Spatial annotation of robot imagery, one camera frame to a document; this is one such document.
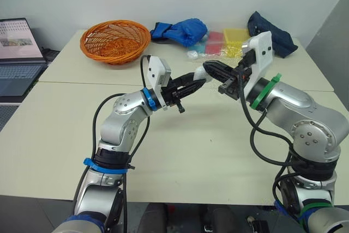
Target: blue cloth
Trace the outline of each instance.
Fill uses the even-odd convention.
[[[258,12],[254,12],[251,15],[247,23],[247,28],[251,37],[262,32],[271,31],[273,49],[275,53],[282,58],[285,58],[298,48],[298,46],[293,43],[291,35],[288,32],[275,27]]]
[[[206,33],[207,27],[199,19],[187,19],[174,25],[158,22],[151,30],[153,41],[171,39],[185,47],[195,45]]]

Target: green ring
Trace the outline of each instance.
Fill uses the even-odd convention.
[[[256,109],[258,107],[258,105],[263,100],[263,98],[269,93],[270,90],[272,90],[275,84],[280,81],[280,78],[281,78],[280,73],[278,73],[275,77],[272,78],[272,80],[268,83],[268,85],[265,86],[262,92],[255,99],[255,101],[253,101],[251,108]]]
[[[315,208],[315,207],[333,207],[332,204],[326,203],[326,202],[316,202],[316,203],[310,203],[303,207],[302,211],[299,214],[299,218],[308,210]],[[300,221],[300,225],[304,228],[304,219]]]

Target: yellow box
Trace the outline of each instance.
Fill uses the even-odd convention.
[[[249,31],[243,28],[225,28],[223,35],[227,56],[240,58],[242,55],[241,45],[250,38]]]
[[[234,41],[246,41],[250,38],[249,31],[244,28],[225,28],[223,29],[225,43]]]

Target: blue cable tie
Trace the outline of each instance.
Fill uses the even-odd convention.
[[[92,159],[85,158],[83,163],[87,166],[90,166],[95,171],[101,172],[101,173],[107,173],[107,174],[126,174],[128,169],[105,169],[100,166],[97,166],[93,163]]]
[[[143,88],[143,93],[146,96],[146,99],[148,100],[149,106],[152,108],[153,111],[157,111],[157,106],[155,104],[155,101],[152,99],[151,94],[149,93],[149,90],[145,87]]]

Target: blue glove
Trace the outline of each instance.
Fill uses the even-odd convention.
[[[199,19],[187,19],[175,25],[158,22],[151,30],[153,41],[171,39],[185,47],[195,45],[206,33],[207,27]]]

